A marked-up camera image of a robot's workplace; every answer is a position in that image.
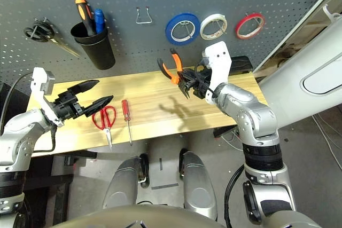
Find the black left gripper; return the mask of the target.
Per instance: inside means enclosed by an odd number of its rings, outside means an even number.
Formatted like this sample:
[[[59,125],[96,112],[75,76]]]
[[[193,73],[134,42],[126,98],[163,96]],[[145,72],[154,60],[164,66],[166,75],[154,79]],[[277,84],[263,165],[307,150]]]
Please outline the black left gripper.
[[[52,109],[56,116],[61,120],[76,119],[83,114],[89,117],[107,106],[112,101],[113,95],[101,97],[86,108],[81,107],[78,103],[76,94],[86,92],[98,83],[99,80],[86,80],[59,94],[52,103]]]

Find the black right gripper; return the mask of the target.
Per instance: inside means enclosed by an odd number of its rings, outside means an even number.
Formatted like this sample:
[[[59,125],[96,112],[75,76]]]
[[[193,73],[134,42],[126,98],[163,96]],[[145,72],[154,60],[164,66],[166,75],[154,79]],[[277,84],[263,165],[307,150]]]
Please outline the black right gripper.
[[[194,90],[194,95],[200,99],[204,99],[207,91],[211,93],[214,93],[214,91],[209,88],[209,84],[206,83],[205,80],[198,73],[197,71],[198,66],[204,66],[204,63],[203,62],[197,63],[194,67],[194,70],[183,69],[182,71],[182,76],[184,78],[196,78],[197,80],[190,80],[190,81],[181,80],[179,81],[178,86],[180,87],[181,90],[185,90],[185,91],[189,91],[191,88],[197,87],[197,89]]]

